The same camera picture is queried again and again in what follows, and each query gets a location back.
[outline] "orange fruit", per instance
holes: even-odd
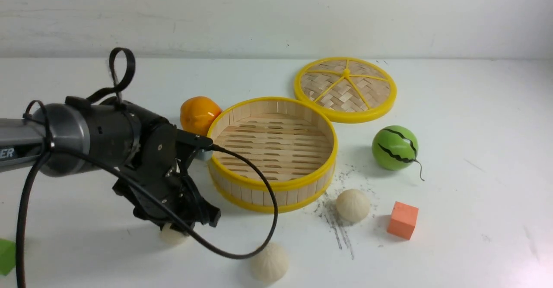
[[[211,123],[221,112],[223,110],[208,97],[193,97],[180,107],[180,124],[183,130],[207,136]]]

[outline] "black cable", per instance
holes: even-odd
[[[40,106],[40,111],[44,116],[44,122],[41,123],[37,120],[34,120],[30,111],[35,103],[38,103]],[[50,149],[53,145],[52,141],[52,131],[50,130],[50,121],[48,119],[48,113],[46,107],[41,101],[33,100],[27,105],[25,113],[23,114],[23,119],[31,120],[35,123],[44,125],[45,129],[45,138],[44,138],[44,147],[39,158],[36,160],[35,164],[31,168],[29,174],[27,174],[27,179],[23,185],[21,198],[19,201],[19,209],[17,213],[17,226],[16,226],[16,280],[17,286],[19,288],[25,288],[25,228],[27,222],[27,210],[29,208],[29,199],[31,194],[31,189],[33,188],[34,179],[36,174],[38,174],[40,168],[50,159],[51,152]]]
[[[205,239],[203,239],[203,237],[201,237],[198,233],[196,233],[190,226],[188,226],[186,224],[186,222],[184,222],[180,217],[178,217],[178,215],[176,215],[173,211],[171,211],[171,209],[168,209],[165,205],[162,204],[162,202],[160,202],[157,198],[155,198],[152,194],[150,194],[150,192],[146,191],[144,188],[142,188],[142,186],[140,186],[140,184],[136,183],[134,180],[130,179],[129,177],[127,177],[126,175],[121,173],[119,170],[116,170],[115,168],[111,168],[110,166],[108,166],[108,165],[106,165],[106,164],[104,164],[100,161],[97,161],[94,158],[89,157],[87,154],[83,154],[82,152],[78,152],[77,150],[62,148],[62,147],[59,147],[59,146],[52,149],[52,151],[54,153],[55,152],[65,153],[65,154],[75,156],[76,158],[80,158],[81,160],[85,160],[85,161],[87,161],[87,162],[89,162],[89,163],[91,163],[91,164],[93,164],[93,165],[95,165],[99,168],[102,168],[103,170],[105,170],[106,172],[109,172],[113,176],[116,176],[119,179],[124,180],[124,182],[126,182],[128,186],[132,187],[133,189],[138,191],[140,194],[144,195],[144,197],[147,198],[148,200],[150,200],[152,203],[156,204],[156,206],[158,206],[163,212],[165,212],[174,221],[174,223],[178,227],[183,229],[193,239],[198,241],[198,243],[202,244],[205,248],[209,249],[210,251],[212,251],[212,252],[214,252],[218,255],[221,255],[225,258],[229,258],[229,259],[247,259],[247,258],[251,258],[251,257],[257,255],[258,253],[260,253],[265,248],[265,246],[267,246],[267,244],[271,240],[271,237],[273,236],[273,233],[274,233],[274,231],[277,227],[276,226],[277,225],[276,221],[277,221],[277,217],[278,217],[278,205],[276,203],[277,198],[275,197],[273,189],[271,188],[269,182],[267,181],[267,178],[265,178],[265,176],[263,176],[261,171],[254,164],[252,164],[247,158],[244,158],[243,156],[240,156],[239,154],[236,154],[234,152],[231,152],[229,150],[226,150],[226,149],[218,147],[218,146],[216,146],[216,148],[214,148],[213,150],[220,151],[220,152],[225,152],[225,153],[230,154],[232,156],[237,156],[237,158],[243,159],[246,164],[248,164],[250,167],[252,167],[255,170],[255,172],[257,172],[259,174],[259,176],[261,177],[261,179],[265,183],[265,186],[267,186],[267,190],[269,190],[269,195],[271,196],[271,199],[273,201],[275,212],[274,212],[273,224],[271,225],[271,229],[269,231],[269,234],[267,235],[267,238],[265,239],[263,244],[261,244],[260,247],[258,247],[257,249],[255,249],[254,251],[252,251],[248,254],[231,254],[231,253],[228,253],[227,251],[223,251],[223,250],[215,247],[213,244],[211,244],[208,241],[206,241]]]
[[[203,237],[201,237],[198,233],[196,233],[189,225],[186,224],[178,215],[176,215],[171,209],[168,209],[165,205],[162,204],[158,199],[156,199],[152,194],[150,194],[148,191],[146,191],[140,184],[136,183],[134,180],[130,179],[126,175],[124,175],[122,172],[115,168],[111,168],[110,166],[95,160],[94,158],[91,158],[87,154],[84,154],[82,152],[78,152],[77,150],[73,150],[70,148],[64,148],[59,146],[54,146],[52,134],[50,131],[48,116],[46,113],[46,109],[44,105],[40,101],[34,101],[33,103],[39,103],[40,109],[42,110],[44,114],[44,126],[46,128],[46,135],[47,138],[45,138],[45,148],[43,153],[41,154],[40,158],[35,162],[33,167],[31,168],[27,179],[25,181],[25,185],[23,186],[22,195],[21,195],[21,201],[19,204],[19,213],[18,213],[18,220],[17,220],[17,228],[16,228],[16,278],[19,288],[25,288],[25,264],[24,264],[24,244],[25,244],[25,225],[26,225],[26,215],[27,215],[27,209],[29,205],[29,197],[30,197],[30,191],[33,186],[34,179],[36,177],[36,174],[40,170],[40,168],[49,160],[51,154],[53,153],[65,153],[69,154],[71,156],[75,156],[76,158],[80,158],[81,160],[85,160],[99,168],[102,168],[106,172],[109,172],[113,176],[118,177],[119,179],[126,182],[126,184],[132,188],[134,188],[136,191],[138,191],[140,194],[144,195],[145,198],[150,200],[152,203],[154,203],[156,206],[158,206],[163,212],[165,212],[173,221],[174,224],[180,227],[182,230],[186,231],[193,239],[198,241],[200,244],[202,244],[205,248],[209,249],[215,254],[221,255],[225,258],[229,259],[247,259],[251,258],[258,253],[260,253],[266,246],[269,244],[269,241],[273,237],[273,233],[276,229],[277,225],[277,219],[278,219],[278,204],[277,204],[277,198],[275,197],[275,194],[273,192],[273,189],[271,188],[271,185],[269,184],[269,181],[267,178],[263,175],[263,173],[254,165],[252,162],[250,162],[247,158],[244,158],[240,154],[234,153],[232,151],[229,151],[221,146],[213,145],[210,150],[217,151],[217,152],[223,152],[226,154],[229,154],[231,156],[235,156],[235,158],[238,158],[240,160],[243,160],[248,166],[250,166],[261,178],[265,186],[267,187],[267,190],[269,191],[269,195],[271,197],[271,201],[273,202],[274,206],[274,218],[273,223],[271,225],[271,229],[269,231],[269,234],[267,235],[265,241],[254,251],[247,253],[247,254],[232,254],[227,251],[223,251],[215,245],[209,243],[206,241]],[[24,114],[25,119],[30,119],[30,107],[27,108],[26,113]]]
[[[127,58],[127,69],[123,78],[114,87],[105,87],[104,89],[99,89],[98,91],[90,95],[87,98],[90,103],[96,103],[107,95],[122,92],[124,89],[127,88],[127,86],[129,86],[130,82],[132,81],[134,77],[134,71],[136,70],[136,59],[134,58],[134,54],[132,51],[130,51],[130,49],[123,47],[113,48],[113,50],[111,50],[111,53],[109,53],[109,71],[111,73],[111,77],[115,82],[115,58],[117,57],[117,54],[119,52],[123,52],[125,54],[125,57]]]
[[[31,168],[21,193],[16,227],[16,280],[19,288],[25,288],[25,227],[27,221],[27,209],[34,179],[40,168],[50,159],[51,152],[45,151]]]

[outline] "bamboo steamer basket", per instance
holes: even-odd
[[[323,113],[302,101],[264,97],[238,103],[215,119],[207,136],[261,170],[280,213],[312,203],[332,182],[336,133]],[[274,212],[265,184],[244,162],[214,152],[208,166],[227,200],[244,209]]]
[[[380,67],[350,57],[331,57],[307,64],[294,80],[299,101],[339,123],[363,123],[392,109],[397,88]]]

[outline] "orange foam cube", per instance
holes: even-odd
[[[419,209],[417,207],[395,202],[394,209],[391,211],[390,223],[388,224],[388,233],[404,239],[411,239],[411,235],[415,231],[418,215]]]

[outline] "green ball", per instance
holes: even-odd
[[[377,133],[372,150],[380,166],[388,170],[400,170],[415,162],[419,143],[409,129],[392,125]]]

